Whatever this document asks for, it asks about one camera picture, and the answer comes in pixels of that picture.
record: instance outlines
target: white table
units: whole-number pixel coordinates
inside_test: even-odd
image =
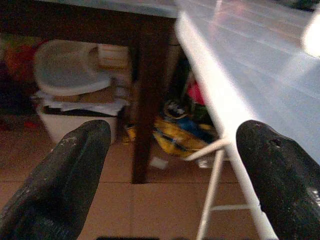
[[[276,235],[259,208],[236,146],[258,120],[296,140],[320,164],[320,59],[300,37],[312,13],[267,0],[177,0],[176,34],[226,147],[261,239]]]

